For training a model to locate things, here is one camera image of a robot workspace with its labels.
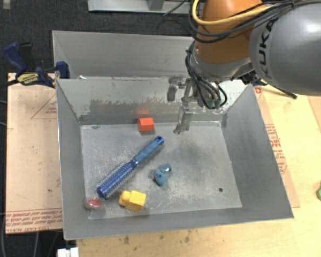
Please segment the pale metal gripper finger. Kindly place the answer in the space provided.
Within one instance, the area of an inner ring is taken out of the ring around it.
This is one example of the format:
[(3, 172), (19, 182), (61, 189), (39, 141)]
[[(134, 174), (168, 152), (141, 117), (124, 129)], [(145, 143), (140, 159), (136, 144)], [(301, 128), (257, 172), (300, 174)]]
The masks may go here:
[(175, 75), (168, 79), (168, 83), (167, 100), (174, 101), (177, 90), (184, 89), (186, 87), (186, 81), (183, 75)]
[(189, 105), (182, 104), (179, 110), (179, 120), (173, 132), (176, 135), (179, 135), (182, 132), (188, 131), (192, 116), (193, 111), (190, 109)]

